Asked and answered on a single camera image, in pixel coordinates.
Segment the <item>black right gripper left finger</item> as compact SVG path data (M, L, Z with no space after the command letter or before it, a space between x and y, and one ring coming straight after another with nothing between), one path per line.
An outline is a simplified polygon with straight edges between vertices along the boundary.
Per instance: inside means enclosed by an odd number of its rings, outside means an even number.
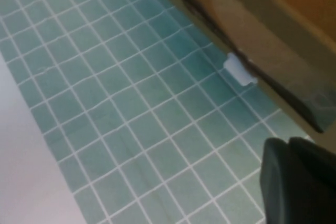
M260 189L266 223L335 223L335 190L313 177L289 142L264 144Z

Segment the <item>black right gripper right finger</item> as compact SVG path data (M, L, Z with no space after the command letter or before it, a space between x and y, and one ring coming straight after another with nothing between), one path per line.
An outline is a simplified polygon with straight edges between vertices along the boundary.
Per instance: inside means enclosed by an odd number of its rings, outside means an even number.
M335 154L300 137L288 144L313 177L335 190Z

